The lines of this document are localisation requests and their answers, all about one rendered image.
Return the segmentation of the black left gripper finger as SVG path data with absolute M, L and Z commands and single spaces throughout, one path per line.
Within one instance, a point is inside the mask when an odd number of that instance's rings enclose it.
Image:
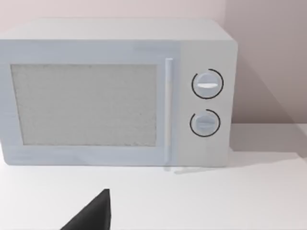
M 104 189 L 60 230 L 110 230 L 110 189 Z

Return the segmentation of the small pale microwave knob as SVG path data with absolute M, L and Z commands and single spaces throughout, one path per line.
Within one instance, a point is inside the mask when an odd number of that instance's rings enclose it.
M 208 138 L 215 135 L 221 127 L 219 115 L 210 109 L 194 113 L 189 121 L 191 131 L 198 137 Z

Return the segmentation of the pale microwave door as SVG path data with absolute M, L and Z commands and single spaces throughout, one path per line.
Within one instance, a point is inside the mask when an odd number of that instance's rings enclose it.
M 0 144 L 9 165 L 165 166 L 174 41 L 1 40 Z

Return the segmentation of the large pale microwave knob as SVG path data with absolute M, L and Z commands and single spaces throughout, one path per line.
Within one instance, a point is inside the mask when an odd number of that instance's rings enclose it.
M 197 97 L 205 100 L 213 99 L 223 90 L 224 79 L 218 71 L 208 69 L 205 72 L 195 74 L 191 88 Z

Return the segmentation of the pale microwave oven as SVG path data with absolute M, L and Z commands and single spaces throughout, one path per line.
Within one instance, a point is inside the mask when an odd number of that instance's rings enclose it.
M 175 138 L 170 166 L 221 167 L 228 160 L 238 53 L 237 42 L 216 22 L 188 18 L 43 18 L 0 34 L 1 40 L 141 40 L 174 41 L 180 46 L 176 90 Z M 208 69 L 224 79 L 221 93 L 209 100 L 191 88 L 195 74 Z M 215 111 L 218 132 L 196 136 L 189 127 L 194 113 Z

